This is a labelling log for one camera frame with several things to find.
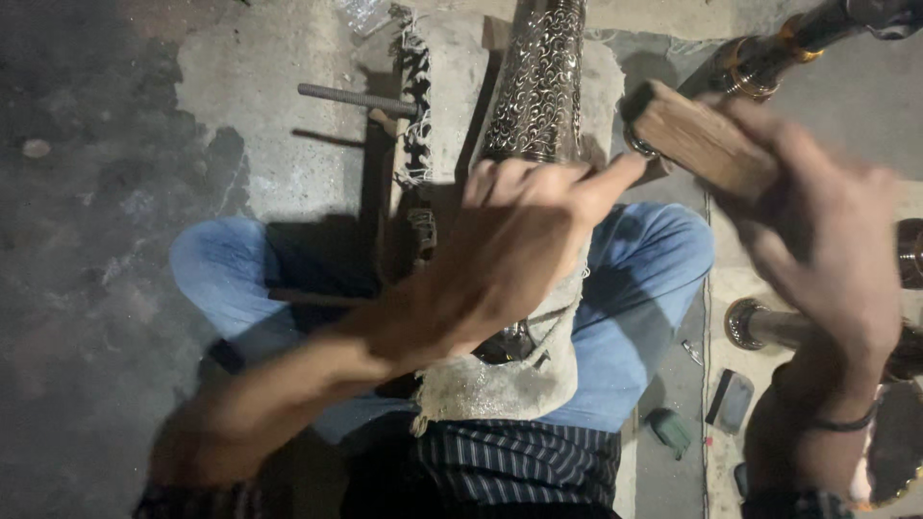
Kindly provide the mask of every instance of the person's left hand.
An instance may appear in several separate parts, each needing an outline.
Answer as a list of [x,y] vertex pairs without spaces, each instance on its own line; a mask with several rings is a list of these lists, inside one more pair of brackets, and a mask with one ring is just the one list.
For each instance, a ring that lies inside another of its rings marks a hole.
[[388,323],[392,333],[375,341],[374,354],[412,359],[407,370],[471,352],[527,317],[573,271],[593,228],[645,164],[637,153],[619,155],[600,171],[517,159],[477,164],[448,244],[424,270],[348,321],[378,314],[379,328]]

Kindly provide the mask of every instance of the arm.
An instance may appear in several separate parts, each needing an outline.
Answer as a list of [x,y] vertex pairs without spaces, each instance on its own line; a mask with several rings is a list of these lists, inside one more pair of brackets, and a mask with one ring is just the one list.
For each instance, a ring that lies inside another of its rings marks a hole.
[[449,243],[425,270],[180,407],[155,441],[151,481],[226,487],[249,479],[324,407],[470,353],[538,307],[643,168],[639,155],[600,172],[584,164],[479,164]]
[[[893,174],[844,165],[803,128],[755,104],[733,100],[719,109],[775,153],[790,180],[781,210],[727,207],[741,242],[761,276],[829,335],[799,349],[757,403],[744,452],[750,491],[816,489],[846,497],[866,430],[834,432],[817,423],[865,416],[897,345]],[[777,232],[782,221],[809,231],[806,248],[780,237],[792,235]],[[796,259],[791,250],[802,253]]]

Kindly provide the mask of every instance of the knee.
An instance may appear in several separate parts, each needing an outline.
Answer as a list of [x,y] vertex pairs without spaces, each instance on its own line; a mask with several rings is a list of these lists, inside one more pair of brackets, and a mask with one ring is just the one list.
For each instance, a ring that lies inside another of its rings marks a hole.
[[242,252],[263,249],[261,223],[247,218],[208,220],[188,227],[170,245],[170,268],[180,290],[189,295],[213,281],[212,274]]
[[714,265],[712,228],[697,212],[679,204],[663,206],[653,227],[691,271],[704,275]]

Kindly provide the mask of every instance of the striped cloth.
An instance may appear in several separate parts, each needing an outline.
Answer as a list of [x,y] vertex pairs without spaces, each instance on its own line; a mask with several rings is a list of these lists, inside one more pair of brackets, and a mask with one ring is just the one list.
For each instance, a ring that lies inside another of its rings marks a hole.
[[[619,442],[617,433],[537,422],[433,422],[422,438],[382,441],[350,460],[341,517],[618,519]],[[252,482],[229,489],[148,485],[134,516],[258,519],[270,517],[267,501]],[[824,492],[765,494],[742,512],[745,519],[852,517]]]
[[611,510],[618,434],[519,420],[429,427],[414,456],[447,504],[595,503]]

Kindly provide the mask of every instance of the wooden handle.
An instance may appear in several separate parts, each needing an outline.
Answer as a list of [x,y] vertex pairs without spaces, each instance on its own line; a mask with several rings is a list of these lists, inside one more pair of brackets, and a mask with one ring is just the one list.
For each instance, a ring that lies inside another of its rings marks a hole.
[[665,157],[750,204],[780,177],[779,163],[727,117],[650,80],[623,103],[634,134]]

